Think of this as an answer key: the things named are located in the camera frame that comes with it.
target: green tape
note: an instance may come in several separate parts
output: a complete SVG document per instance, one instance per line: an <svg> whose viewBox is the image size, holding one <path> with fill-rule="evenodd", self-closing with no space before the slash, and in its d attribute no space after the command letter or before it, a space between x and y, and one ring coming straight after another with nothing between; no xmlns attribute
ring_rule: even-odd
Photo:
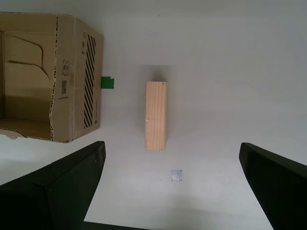
<svg viewBox="0 0 307 230"><path fill-rule="evenodd" d="M114 78L101 77L101 89L114 89Z"/></svg>

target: white table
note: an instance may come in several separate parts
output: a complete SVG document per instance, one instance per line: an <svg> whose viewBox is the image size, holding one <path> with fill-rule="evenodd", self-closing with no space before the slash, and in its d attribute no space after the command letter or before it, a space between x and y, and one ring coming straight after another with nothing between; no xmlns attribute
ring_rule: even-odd
<svg viewBox="0 0 307 230"><path fill-rule="evenodd" d="M70 144L0 136L0 184L96 140L106 164L86 221L156 230L271 230L241 142L307 164L306 1L2 0L105 35L101 128ZM145 82L166 80L165 151L145 151ZM182 170L172 182L171 170Z"/></svg>

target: black diagonal stripes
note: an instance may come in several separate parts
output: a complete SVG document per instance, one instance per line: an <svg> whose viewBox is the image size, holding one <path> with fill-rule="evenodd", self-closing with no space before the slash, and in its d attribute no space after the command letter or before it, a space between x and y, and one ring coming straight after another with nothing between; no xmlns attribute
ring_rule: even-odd
<svg viewBox="0 0 307 230"><path fill-rule="evenodd" d="M94 99L94 64L95 64L95 39L87 35L87 50L85 61L84 84L84 128L93 124L93 99Z"/></svg>

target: open cardboard box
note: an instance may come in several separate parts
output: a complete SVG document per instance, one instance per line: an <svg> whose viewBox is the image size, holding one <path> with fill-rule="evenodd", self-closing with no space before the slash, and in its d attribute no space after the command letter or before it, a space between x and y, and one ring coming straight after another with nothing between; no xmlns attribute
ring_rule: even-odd
<svg viewBox="0 0 307 230"><path fill-rule="evenodd" d="M0 134L70 142L98 129L102 51L70 15L0 13Z"/></svg>

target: wood grain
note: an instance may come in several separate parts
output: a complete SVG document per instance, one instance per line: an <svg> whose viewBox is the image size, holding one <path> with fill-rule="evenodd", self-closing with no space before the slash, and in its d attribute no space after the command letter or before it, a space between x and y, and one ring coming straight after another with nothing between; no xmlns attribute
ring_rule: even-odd
<svg viewBox="0 0 307 230"><path fill-rule="evenodd" d="M145 148L165 150L167 82L146 83Z"/></svg>

